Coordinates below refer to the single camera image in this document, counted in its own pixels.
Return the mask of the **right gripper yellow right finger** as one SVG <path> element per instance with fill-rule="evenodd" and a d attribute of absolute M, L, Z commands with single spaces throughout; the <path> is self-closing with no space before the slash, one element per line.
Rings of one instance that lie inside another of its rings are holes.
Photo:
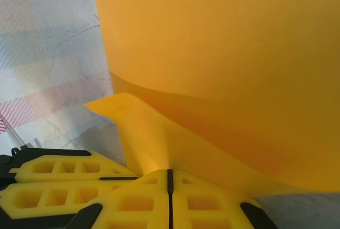
<path fill-rule="evenodd" d="M 174 228 L 278 228 L 247 196 L 178 170 L 173 185 Z"/>

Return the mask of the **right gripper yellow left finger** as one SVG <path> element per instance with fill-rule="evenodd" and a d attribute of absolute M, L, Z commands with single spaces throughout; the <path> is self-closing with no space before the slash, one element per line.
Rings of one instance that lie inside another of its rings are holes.
<path fill-rule="evenodd" d="M 158 170 L 90 201 L 68 228 L 169 228 L 167 171 Z"/>

